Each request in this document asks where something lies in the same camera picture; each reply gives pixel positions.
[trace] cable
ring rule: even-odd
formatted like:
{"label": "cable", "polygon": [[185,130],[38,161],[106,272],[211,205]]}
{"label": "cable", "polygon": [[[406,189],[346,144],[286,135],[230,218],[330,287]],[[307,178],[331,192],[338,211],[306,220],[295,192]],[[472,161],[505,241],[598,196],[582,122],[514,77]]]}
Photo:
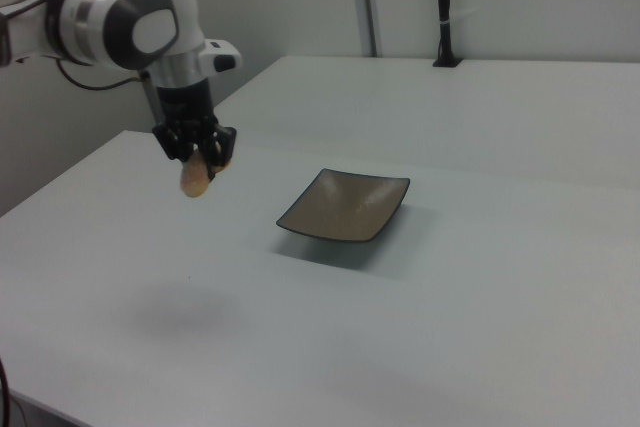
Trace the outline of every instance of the cable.
{"label": "cable", "polygon": [[62,73],[62,75],[64,75],[64,78],[67,79],[69,82],[71,82],[73,85],[75,85],[76,87],[80,87],[81,89],[84,89],[84,90],[91,90],[93,92],[100,92],[102,90],[115,89],[116,87],[120,87],[122,85],[128,84],[129,82],[142,82],[141,79],[138,79],[136,77],[130,77],[128,79],[121,80],[120,82],[116,82],[115,84],[94,87],[92,85],[81,84],[76,79],[71,77],[71,75],[69,75],[69,73],[62,66],[62,61],[60,59],[56,59],[56,65],[58,66],[58,70]]}
{"label": "cable", "polygon": [[9,420],[11,420],[11,394],[9,393],[9,381],[2,365],[2,359],[0,359],[0,386],[2,387],[2,427],[9,427]]}
{"label": "cable", "polygon": [[7,20],[13,19],[14,17],[19,16],[20,14],[24,14],[25,12],[36,8],[39,5],[42,5],[46,2],[47,0],[36,0],[35,2],[32,2],[31,4],[25,5],[24,7],[18,9],[18,10],[14,10],[13,12],[10,12],[8,14],[5,15],[5,17],[7,18]]}
{"label": "cable", "polygon": [[13,400],[13,403],[18,406],[18,410],[20,411],[20,416],[22,417],[22,424],[24,425],[24,427],[29,427],[29,422],[27,422],[27,414],[25,414],[24,407],[22,407],[22,404],[18,402],[18,399],[16,399],[13,395],[11,396],[11,400]]}

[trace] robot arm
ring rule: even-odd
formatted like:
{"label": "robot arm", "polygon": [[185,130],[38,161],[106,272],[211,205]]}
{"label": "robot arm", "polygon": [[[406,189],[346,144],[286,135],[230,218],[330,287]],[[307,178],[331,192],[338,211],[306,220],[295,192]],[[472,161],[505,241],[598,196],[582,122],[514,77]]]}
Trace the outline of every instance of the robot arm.
{"label": "robot arm", "polygon": [[233,155],[236,131],[213,113],[208,77],[241,66],[228,42],[205,39],[196,0],[21,0],[0,8],[0,66],[32,55],[149,73],[170,159],[197,149],[209,175]]}

